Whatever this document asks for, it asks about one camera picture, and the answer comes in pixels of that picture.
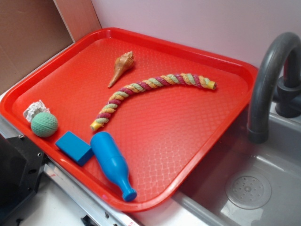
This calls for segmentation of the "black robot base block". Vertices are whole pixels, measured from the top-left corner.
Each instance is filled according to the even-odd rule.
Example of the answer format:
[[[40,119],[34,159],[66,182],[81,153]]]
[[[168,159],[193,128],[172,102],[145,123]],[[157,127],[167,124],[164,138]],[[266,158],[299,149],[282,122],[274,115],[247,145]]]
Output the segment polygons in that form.
[[[45,154],[27,137],[0,137],[0,224],[38,191]]]

